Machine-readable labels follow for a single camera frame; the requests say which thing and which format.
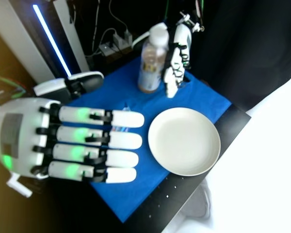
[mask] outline clear plastic bottle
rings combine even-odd
[[[161,83],[162,69],[168,50],[168,31],[164,28],[151,28],[149,39],[144,43],[141,54],[141,67],[138,87],[145,93],[153,93]]]

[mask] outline led light strip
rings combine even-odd
[[[63,65],[68,77],[70,77],[71,73],[70,73],[70,71],[69,71],[69,69],[67,67],[66,62],[63,59],[62,54],[60,53],[60,51],[59,51],[59,49],[58,49],[58,47],[57,47],[57,45],[56,45],[56,43],[54,41],[54,38],[53,38],[52,34],[49,31],[49,28],[48,28],[48,26],[47,26],[47,24],[46,24],[46,22],[45,22],[45,20],[44,20],[44,18],[42,16],[42,14],[41,14],[41,11],[40,11],[39,7],[37,5],[33,5],[33,9],[34,9],[36,15],[38,16],[38,19],[39,19],[39,21],[40,21],[40,23],[41,23],[46,35],[48,36],[48,39],[49,39],[50,43],[52,44],[52,46],[53,46],[53,48],[54,48],[54,50],[55,50],[60,62],[62,63],[62,65]]]

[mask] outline black curtain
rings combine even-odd
[[[205,0],[191,72],[248,110],[291,78],[291,0]]]

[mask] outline green glowing light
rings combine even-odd
[[[69,178],[73,178],[76,176],[78,170],[79,170],[80,165],[78,164],[71,164],[66,168],[66,176]]]
[[[83,160],[84,156],[84,147],[82,146],[75,146],[71,151],[71,156],[74,160]]]
[[[76,142],[81,142],[84,143],[85,142],[85,138],[87,136],[88,133],[88,129],[87,128],[78,128],[74,131],[74,140],[76,140]]]
[[[13,168],[13,160],[10,155],[3,155],[3,163],[7,169],[12,170]]]
[[[90,111],[89,108],[80,108],[77,111],[78,119],[81,120],[81,121],[86,120],[88,118],[88,116],[89,116],[89,111]]]

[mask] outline black table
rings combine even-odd
[[[249,121],[248,116],[231,105],[215,123],[221,138],[221,153],[226,151]],[[123,224],[91,185],[52,179],[49,181],[65,232],[160,233],[196,190],[207,172],[195,177],[170,173]]]

